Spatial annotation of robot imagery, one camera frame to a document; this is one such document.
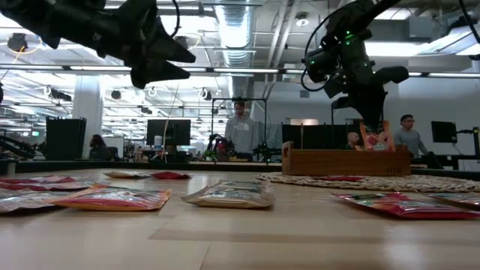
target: snack packaging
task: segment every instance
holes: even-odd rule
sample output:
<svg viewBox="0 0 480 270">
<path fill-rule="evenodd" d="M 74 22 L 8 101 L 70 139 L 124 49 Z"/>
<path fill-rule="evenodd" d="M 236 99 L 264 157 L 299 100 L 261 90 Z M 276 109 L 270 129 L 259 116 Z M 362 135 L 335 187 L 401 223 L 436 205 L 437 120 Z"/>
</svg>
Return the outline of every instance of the snack packaging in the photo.
<svg viewBox="0 0 480 270">
<path fill-rule="evenodd" d="M 0 178 L 0 182 L 7 184 L 24 184 L 24 183 L 68 183 L 76 182 L 78 178 L 70 176 L 42 176 L 42 177 L 33 177 L 33 178 Z"/>
<path fill-rule="evenodd" d="M 392 134 L 390 133 L 390 124 L 383 121 L 382 130 L 370 130 L 364 122 L 360 123 L 361 138 L 364 141 L 366 151 L 395 151 Z"/>
<path fill-rule="evenodd" d="M 98 211 L 148 211 L 160 209 L 171 196 L 171 190 L 136 190 L 94 184 L 88 190 L 47 201 L 56 206 Z"/>
<path fill-rule="evenodd" d="M 69 194 L 71 192 L 8 191 L 7 193 L 0 193 L 0 214 L 19 209 L 52 207 L 54 205 L 45 202 L 45 200 L 52 200 Z"/>
<path fill-rule="evenodd" d="M 79 191 L 90 188 L 95 182 L 93 181 L 74 181 L 65 183 L 18 183 L 9 184 L 0 181 L 0 188 L 10 191 L 21 191 L 30 189 L 32 191 Z"/>
<path fill-rule="evenodd" d="M 156 179 L 190 179 L 191 176 L 186 175 L 186 174 L 180 174 L 176 172 L 157 172 L 157 173 L 152 173 L 152 177 L 155 177 Z"/>
<path fill-rule="evenodd" d="M 479 193 L 424 193 L 424 195 L 448 203 L 480 208 Z"/>
<path fill-rule="evenodd" d="M 105 176 L 117 179 L 146 179 L 151 176 L 142 172 L 104 172 Z"/>
<path fill-rule="evenodd" d="M 198 206 L 264 208 L 274 202 L 273 188 L 264 182 L 220 181 L 181 198 Z"/>
<path fill-rule="evenodd" d="M 381 212 L 411 219 L 466 219 L 480 217 L 480 212 L 421 202 L 402 193 L 334 194 L 336 197 Z"/>
</svg>

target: gray sweatshirt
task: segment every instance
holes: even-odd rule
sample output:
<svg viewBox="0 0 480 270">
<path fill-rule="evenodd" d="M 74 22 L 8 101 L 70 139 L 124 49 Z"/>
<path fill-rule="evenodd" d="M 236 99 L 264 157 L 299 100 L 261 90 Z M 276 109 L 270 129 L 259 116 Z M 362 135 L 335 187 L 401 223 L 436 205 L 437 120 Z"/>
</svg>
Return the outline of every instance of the gray sweatshirt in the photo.
<svg viewBox="0 0 480 270">
<path fill-rule="evenodd" d="M 428 150 L 420 139 L 420 133 L 417 130 L 404 130 L 401 128 L 394 135 L 396 146 L 406 146 L 408 151 L 412 152 L 414 158 L 419 157 L 419 149 L 424 155 L 428 155 Z"/>
<path fill-rule="evenodd" d="M 257 123 L 248 116 L 235 116 L 226 123 L 225 138 L 232 141 L 237 153 L 252 154 L 258 146 Z"/>
</svg>

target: man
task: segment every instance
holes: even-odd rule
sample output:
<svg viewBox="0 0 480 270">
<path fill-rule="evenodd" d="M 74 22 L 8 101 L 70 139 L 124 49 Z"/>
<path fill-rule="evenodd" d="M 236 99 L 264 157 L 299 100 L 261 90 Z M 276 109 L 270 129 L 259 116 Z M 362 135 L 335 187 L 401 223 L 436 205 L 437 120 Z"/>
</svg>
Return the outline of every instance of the man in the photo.
<svg viewBox="0 0 480 270">
<path fill-rule="evenodd" d="M 394 141 L 396 146 L 406 146 L 413 158 L 419 158 L 419 149 L 424 155 L 428 155 L 428 150 L 420 139 L 419 132 L 413 129 L 414 122 L 412 115 L 402 116 L 400 118 L 402 128 L 395 133 Z"/>
<path fill-rule="evenodd" d="M 237 158 L 253 160 L 253 153 L 258 145 L 255 121 L 245 113 L 245 102 L 235 102 L 235 117 L 228 120 L 225 128 L 225 139 L 235 146 Z"/>
<path fill-rule="evenodd" d="M 348 133 L 348 137 L 346 138 L 348 140 L 348 143 L 346 144 L 345 149 L 346 150 L 356 150 L 356 145 L 360 141 L 359 134 L 356 132 L 350 132 Z"/>
</svg>

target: red snack bag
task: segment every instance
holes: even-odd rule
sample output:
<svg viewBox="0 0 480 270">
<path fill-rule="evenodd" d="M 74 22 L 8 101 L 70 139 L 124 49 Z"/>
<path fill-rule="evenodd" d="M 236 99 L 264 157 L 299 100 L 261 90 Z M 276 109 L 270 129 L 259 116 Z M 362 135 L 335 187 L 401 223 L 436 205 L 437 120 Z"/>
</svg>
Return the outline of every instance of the red snack bag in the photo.
<svg viewBox="0 0 480 270">
<path fill-rule="evenodd" d="M 315 179 L 325 180 L 325 181 L 357 182 L 362 180 L 363 177 L 347 176 L 347 175 L 328 175 L 328 176 L 316 177 Z"/>
<path fill-rule="evenodd" d="M 148 211 L 160 209 L 172 191 L 136 190 L 94 184 L 88 190 L 59 199 L 47 200 L 56 206 L 98 211 Z"/>
<path fill-rule="evenodd" d="M 10 191 L 21 191 L 24 189 L 30 189 L 32 191 L 78 191 L 82 189 L 90 188 L 94 184 L 93 181 L 80 181 L 80 182 L 65 182 L 65 183 L 18 183 L 9 184 L 0 181 L 0 188 L 4 188 Z"/>
<path fill-rule="evenodd" d="M 42 176 L 33 178 L 0 178 L 0 182 L 8 184 L 22 184 L 22 183 L 68 183 L 76 182 L 77 179 L 70 176 Z"/>
<path fill-rule="evenodd" d="M 334 195 L 351 203 L 367 206 L 402 218 L 466 219 L 480 217 L 480 212 L 466 211 L 448 205 L 421 202 L 410 199 L 402 193 Z"/>
<path fill-rule="evenodd" d="M 444 202 L 480 208 L 480 194 L 478 193 L 426 193 L 424 195 Z"/>
<path fill-rule="evenodd" d="M 182 175 L 176 172 L 157 172 L 151 174 L 152 177 L 155 177 L 156 179 L 190 179 L 191 176 L 189 175 Z"/>
<path fill-rule="evenodd" d="M 395 151 L 392 134 L 390 133 L 390 124 L 383 121 L 382 130 L 370 130 L 365 127 L 365 123 L 360 124 L 361 138 L 364 141 L 364 148 L 367 151 Z"/>
</svg>

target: white column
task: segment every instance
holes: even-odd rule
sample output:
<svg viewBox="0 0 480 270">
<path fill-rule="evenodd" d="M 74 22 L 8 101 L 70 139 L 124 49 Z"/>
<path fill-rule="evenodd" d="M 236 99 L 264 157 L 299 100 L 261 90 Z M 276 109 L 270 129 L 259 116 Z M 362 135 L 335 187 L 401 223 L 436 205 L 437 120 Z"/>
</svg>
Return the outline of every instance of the white column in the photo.
<svg viewBox="0 0 480 270">
<path fill-rule="evenodd" d="M 90 139 L 95 134 L 102 134 L 102 115 L 104 113 L 104 90 L 99 76 L 76 76 L 75 94 L 73 96 L 74 119 L 87 119 L 83 158 L 89 157 Z"/>
</svg>

